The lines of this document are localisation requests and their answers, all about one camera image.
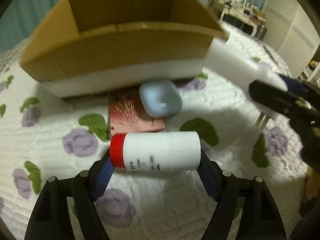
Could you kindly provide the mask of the white plug charger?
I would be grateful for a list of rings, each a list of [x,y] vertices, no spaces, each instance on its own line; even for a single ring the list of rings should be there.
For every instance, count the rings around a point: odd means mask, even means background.
[[[249,85],[255,81],[263,81],[273,87],[288,91],[285,81],[268,66],[259,65],[244,57],[226,41],[213,38],[204,65],[231,83],[239,87],[257,109],[260,111],[256,125],[264,129],[270,119],[275,120],[279,114],[255,102],[249,94]]]

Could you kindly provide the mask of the red cap white bottle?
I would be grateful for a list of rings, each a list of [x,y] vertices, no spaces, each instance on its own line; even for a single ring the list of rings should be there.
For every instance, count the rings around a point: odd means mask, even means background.
[[[116,134],[109,153],[114,167],[128,171],[195,170],[201,160],[201,142],[194,131]]]

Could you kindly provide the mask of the light blue earbud case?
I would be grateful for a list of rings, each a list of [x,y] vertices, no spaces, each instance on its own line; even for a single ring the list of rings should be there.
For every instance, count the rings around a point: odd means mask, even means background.
[[[170,80],[153,80],[141,84],[139,96],[146,113],[153,118],[176,114],[183,106],[178,88]]]

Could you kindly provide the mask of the white louvered wardrobe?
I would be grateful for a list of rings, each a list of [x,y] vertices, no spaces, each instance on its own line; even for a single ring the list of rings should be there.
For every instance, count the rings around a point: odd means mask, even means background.
[[[319,35],[297,0],[267,0],[263,41],[286,62],[293,77],[302,74],[319,47]]]

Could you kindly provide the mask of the floral quilted bedspread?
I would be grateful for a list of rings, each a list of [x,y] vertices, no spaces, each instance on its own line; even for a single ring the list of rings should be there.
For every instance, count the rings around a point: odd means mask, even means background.
[[[106,153],[113,94],[62,100],[20,67],[22,40],[1,52],[1,220],[24,239],[47,181],[73,178]],[[127,132],[130,156],[95,202],[111,239],[200,239],[217,203],[196,171],[200,153],[270,189],[286,234],[300,222],[307,165],[284,116],[262,121],[244,92],[209,68],[178,85],[182,109],[156,134]]]

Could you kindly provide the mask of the white dressing table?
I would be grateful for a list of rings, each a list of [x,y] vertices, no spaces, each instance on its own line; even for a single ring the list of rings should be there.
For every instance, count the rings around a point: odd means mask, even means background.
[[[218,0],[212,0],[212,10],[219,18],[220,22],[228,23],[242,32],[259,39],[263,39],[267,28],[251,14],[246,14],[242,9],[235,9]]]

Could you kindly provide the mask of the open cardboard box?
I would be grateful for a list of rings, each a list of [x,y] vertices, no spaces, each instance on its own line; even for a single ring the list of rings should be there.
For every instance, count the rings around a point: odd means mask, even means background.
[[[59,0],[34,30],[22,69],[60,98],[195,77],[228,36],[199,0]]]

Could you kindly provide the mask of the green curtain left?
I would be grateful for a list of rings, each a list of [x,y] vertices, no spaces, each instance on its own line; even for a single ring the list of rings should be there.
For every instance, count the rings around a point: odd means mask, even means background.
[[[59,0],[13,0],[1,16],[1,51],[29,37]]]

